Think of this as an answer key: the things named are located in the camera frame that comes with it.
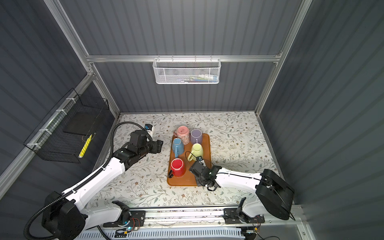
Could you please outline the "light green mug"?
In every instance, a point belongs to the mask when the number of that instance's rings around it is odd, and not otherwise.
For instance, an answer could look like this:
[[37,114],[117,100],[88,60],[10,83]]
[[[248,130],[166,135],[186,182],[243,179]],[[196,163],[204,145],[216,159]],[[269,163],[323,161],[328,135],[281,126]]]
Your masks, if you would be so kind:
[[191,153],[189,154],[187,160],[189,162],[196,161],[197,157],[203,157],[204,156],[204,150],[201,144],[196,143],[192,145]]

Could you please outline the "red mug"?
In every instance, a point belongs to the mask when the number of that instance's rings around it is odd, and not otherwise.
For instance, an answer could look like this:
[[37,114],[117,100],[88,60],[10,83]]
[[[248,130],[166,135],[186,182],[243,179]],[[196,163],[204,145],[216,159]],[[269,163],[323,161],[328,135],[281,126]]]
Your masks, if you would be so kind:
[[170,163],[168,178],[182,177],[186,172],[184,161],[180,158],[173,159]]

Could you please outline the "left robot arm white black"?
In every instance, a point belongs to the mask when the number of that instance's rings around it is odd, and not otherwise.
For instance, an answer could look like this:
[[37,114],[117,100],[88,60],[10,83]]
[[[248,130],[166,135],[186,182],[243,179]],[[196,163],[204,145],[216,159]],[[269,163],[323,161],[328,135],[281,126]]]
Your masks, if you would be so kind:
[[158,140],[147,142],[137,153],[125,148],[119,149],[105,166],[99,167],[72,188],[60,194],[52,192],[46,198],[45,206],[27,221],[24,228],[25,238],[36,239],[30,228],[39,215],[43,216],[42,226],[51,233],[51,236],[47,237],[49,240],[73,240],[82,231],[99,228],[104,223],[115,222],[121,228],[132,230],[135,224],[126,204],[113,201],[110,205],[89,210],[86,210],[85,206],[97,192],[147,154],[160,153],[162,146],[163,141]]

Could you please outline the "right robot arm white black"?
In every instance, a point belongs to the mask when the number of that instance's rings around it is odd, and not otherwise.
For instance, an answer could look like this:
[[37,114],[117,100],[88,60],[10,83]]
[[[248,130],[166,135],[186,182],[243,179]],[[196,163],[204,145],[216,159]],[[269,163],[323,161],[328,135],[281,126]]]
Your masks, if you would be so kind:
[[213,192],[217,188],[233,188],[250,193],[252,198],[242,198],[236,213],[242,223],[250,223],[256,216],[271,214],[280,220],[291,218],[295,190],[274,171],[262,173],[230,171],[221,166],[208,168],[200,162],[190,167],[200,186]]

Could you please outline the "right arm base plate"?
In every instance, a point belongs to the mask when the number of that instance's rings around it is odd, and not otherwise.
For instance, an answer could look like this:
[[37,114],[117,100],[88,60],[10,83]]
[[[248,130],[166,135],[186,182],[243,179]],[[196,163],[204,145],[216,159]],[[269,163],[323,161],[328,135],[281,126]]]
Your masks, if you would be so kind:
[[251,218],[237,208],[225,208],[223,218],[227,225],[265,223],[265,218],[263,215],[256,215],[255,217]]

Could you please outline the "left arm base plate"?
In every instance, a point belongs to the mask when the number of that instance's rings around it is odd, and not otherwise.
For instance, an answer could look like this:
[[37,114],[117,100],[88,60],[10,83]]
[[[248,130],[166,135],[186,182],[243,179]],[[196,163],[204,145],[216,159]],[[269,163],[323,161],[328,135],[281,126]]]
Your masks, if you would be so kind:
[[144,222],[146,219],[146,212],[145,211],[130,211],[128,217],[120,217],[115,222],[109,222],[103,224],[104,228],[128,228],[128,227],[143,227]]

